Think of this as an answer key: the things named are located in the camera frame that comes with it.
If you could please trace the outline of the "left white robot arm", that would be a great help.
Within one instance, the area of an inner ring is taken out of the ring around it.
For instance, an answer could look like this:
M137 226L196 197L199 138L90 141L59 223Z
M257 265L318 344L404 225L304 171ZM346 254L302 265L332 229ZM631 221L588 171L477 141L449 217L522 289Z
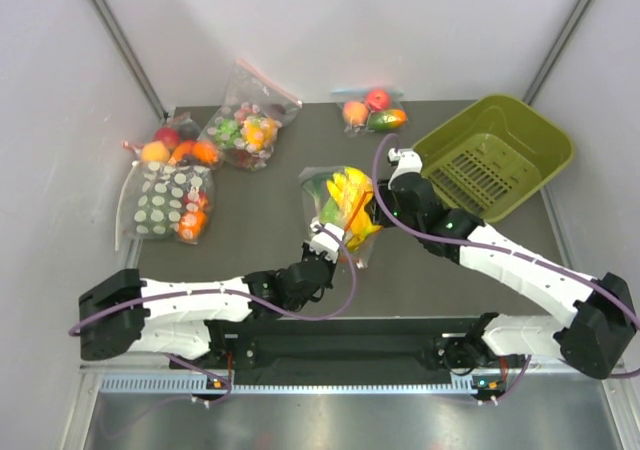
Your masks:
M317 235L286 268L213 282L163 282L123 269L79 297L80 320L70 333L84 361L170 353L216 366L227 344L209 323L293 316L331 288L339 253L337 243Z

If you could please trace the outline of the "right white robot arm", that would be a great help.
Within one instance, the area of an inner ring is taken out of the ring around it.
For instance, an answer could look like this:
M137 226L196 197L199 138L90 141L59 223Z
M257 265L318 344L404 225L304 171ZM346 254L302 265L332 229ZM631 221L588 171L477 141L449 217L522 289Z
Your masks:
M466 336L466 350L487 366L500 356L548 356L599 380L636 336L639 319L627 282L574 272L529 252L481 218L447 209L417 172L377 179L373 215L415 237L432 255L496 280L532 301L545 315L482 315Z

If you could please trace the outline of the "red-zip bag with food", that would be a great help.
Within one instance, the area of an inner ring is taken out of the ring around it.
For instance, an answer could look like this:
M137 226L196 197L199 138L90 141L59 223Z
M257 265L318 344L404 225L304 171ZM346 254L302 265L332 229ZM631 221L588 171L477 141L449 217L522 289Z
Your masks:
M382 229L367 212L374 202L371 178L351 166L307 167L298 181L309 227L318 222L341 228L356 267L367 268L376 235Z

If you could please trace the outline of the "yellow fake banana bunch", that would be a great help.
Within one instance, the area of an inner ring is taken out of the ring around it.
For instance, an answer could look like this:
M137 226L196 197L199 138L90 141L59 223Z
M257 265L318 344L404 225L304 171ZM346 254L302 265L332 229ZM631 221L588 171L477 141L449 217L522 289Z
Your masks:
M342 227L346 247L357 252L367 239L377 234L382 227L371 223L367 205L374 196L372 180L361 170L344 167L343 174L334 176L335 183L329 183L331 196L340 201L340 208L346 223Z

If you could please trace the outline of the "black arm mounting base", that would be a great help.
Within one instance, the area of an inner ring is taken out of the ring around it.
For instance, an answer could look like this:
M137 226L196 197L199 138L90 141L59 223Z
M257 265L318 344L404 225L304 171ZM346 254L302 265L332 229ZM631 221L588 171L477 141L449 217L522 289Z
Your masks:
M194 359L231 369L240 385L347 386L444 383L452 371L497 368L468 343L473 318L359 318L214 322L210 350Z

